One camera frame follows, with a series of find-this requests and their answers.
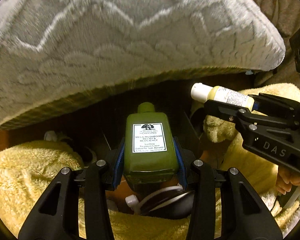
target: small lotion bottle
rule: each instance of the small lotion bottle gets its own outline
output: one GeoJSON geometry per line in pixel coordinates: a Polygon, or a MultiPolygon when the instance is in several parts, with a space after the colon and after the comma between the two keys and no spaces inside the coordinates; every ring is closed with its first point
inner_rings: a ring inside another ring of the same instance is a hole
{"type": "Polygon", "coordinates": [[[215,100],[231,105],[248,108],[252,111],[254,99],[237,91],[215,86],[210,87],[202,83],[196,83],[191,89],[192,99],[205,103],[207,100],[215,100]]]}

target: white blanket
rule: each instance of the white blanket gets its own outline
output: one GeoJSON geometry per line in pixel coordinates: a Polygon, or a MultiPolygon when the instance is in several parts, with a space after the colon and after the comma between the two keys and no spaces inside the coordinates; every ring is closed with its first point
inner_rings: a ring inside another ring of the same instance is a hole
{"type": "Polygon", "coordinates": [[[87,90],[208,67],[267,71],[284,54],[252,0],[1,0],[0,125],[87,90]]]}

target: human hand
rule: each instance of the human hand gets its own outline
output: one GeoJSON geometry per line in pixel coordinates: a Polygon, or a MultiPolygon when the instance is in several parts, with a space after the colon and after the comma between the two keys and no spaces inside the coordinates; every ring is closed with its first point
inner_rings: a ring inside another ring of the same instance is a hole
{"type": "Polygon", "coordinates": [[[276,182],[277,190],[285,195],[287,192],[290,192],[292,185],[300,186],[300,174],[291,172],[289,169],[279,166],[276,182]]]}

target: blue gripper pad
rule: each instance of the blue gripper pad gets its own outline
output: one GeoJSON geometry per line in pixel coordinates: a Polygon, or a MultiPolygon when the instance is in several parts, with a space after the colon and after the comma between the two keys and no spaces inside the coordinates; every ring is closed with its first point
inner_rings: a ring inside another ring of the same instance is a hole
{"type": "Polygon", "coordinates": [[[122,178],[122,174],[123,174],[123,163],[124,163],[123,161],[124,161],[124,144],[122,144],[122,148],[120,150],[117,162],[116,162],[114,170],[113,170],[112,185],[113,185],[114,189],[116,189],[121,183],[121,178],[122,178]]]}
{"type": "Polygon", "coordinates": [[[174,148],[176,150],[176,156],[177,156],[177,160],[178,160],[178,164],[179,164],[179,170],[178,170],[178,173],[177,173],[179,184],[185,190],[188,186],[187,176],[186,176],[186,168],[183,164],[181,153],[180,153],[180,150],[178,148],[178,145],[177,145],[175,139],[173,139],[173,144],[174,144],[174,148]]]}

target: brown fabric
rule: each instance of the brown fabric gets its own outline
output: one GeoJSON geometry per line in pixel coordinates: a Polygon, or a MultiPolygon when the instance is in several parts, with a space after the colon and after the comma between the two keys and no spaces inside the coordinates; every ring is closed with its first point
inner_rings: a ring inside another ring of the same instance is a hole
{"type": "Polygon", "coordinates": [[[299,0],[254,0],[261,11],[276,26],[284,39],[286,56],[281,65],[269,73],[256,75],[255,87],[274,83],[293,83],[300,88],[299,74],[295,70],[289,38],[300,28],[299,0]]]}

